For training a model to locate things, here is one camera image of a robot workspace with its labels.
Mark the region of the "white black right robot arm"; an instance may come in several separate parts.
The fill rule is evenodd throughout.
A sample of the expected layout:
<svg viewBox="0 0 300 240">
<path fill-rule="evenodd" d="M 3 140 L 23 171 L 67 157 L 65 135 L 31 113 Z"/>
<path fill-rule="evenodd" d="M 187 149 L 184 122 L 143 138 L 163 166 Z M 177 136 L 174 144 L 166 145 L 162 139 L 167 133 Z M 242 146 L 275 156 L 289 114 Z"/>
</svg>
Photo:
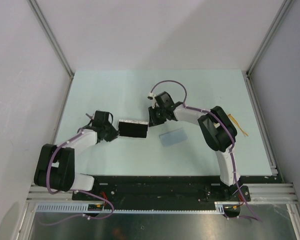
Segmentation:
<svg viewBox="0 0 300 240">
<path fill-rule="evenodd" d="M 167 121 L 187 122 L 200 127 L 206 144 L 215 151 L 220 169 L 221 196 L 232 201 L 239 194 L 235 183 L 239 173 L 234 170 L 234 148 L 238 134 L 228 115 L 220 106 L 210 110 L 199 109 L 174 102 L 166 91 L 155 95 L 150 93 L 148 99 L 152 105 L 148 108 L 149 127 L 159 126 Z"/>
</svg>

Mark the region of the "white geometric glasses case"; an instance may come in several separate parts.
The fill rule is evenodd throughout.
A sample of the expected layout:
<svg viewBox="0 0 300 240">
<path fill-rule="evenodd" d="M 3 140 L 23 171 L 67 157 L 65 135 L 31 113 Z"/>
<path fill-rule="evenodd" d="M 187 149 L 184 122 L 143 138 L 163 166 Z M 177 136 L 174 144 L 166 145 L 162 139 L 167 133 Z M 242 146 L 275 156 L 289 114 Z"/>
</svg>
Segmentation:
<svg viewBox="0 0 300 240">
<path fill-rule="evenodd" d="M 121 137 L 145 139 L 148 134 L 149 123 L 146 121 L 124 120 L 118 121 L 118 131 Z"/>
</svg>

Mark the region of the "blue cleaning cloth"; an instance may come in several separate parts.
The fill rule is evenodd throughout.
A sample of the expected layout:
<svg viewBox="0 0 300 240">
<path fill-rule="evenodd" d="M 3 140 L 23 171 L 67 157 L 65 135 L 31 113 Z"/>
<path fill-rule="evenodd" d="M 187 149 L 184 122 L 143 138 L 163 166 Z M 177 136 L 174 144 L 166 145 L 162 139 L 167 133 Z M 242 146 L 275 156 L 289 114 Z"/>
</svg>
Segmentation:
<svg viewBox="0 0 300 240">
<path fill-rule="evenodd" d="M 159 139 L 164 147 L 170 147 L 186 141 L 188 137 L 183 128 L 178 128 L 161 134 Z"/>
</svg>

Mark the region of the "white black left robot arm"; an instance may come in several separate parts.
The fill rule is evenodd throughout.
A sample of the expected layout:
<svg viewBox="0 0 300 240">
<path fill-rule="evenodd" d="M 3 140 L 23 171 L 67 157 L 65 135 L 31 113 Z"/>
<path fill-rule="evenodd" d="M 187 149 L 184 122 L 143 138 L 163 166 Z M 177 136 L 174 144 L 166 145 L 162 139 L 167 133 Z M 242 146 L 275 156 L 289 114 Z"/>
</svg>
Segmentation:
<svg viewBox="0 0 300 240">
<path fill-rule="evenodd" d="M 34 184 L 47 188 L 50 194 L 68 191 L 83 191 L 90 200 L 100 196 L 101 188 L 94 184 L 93 176 L 77 173 L 76 157 L 101 141 L 111 142 L 119 136 L 113 126 L 113 114 L 97 110 L 89 117 L 88 124 L 60 144 L 42 146 L 34 174 Z"/>
</svg>

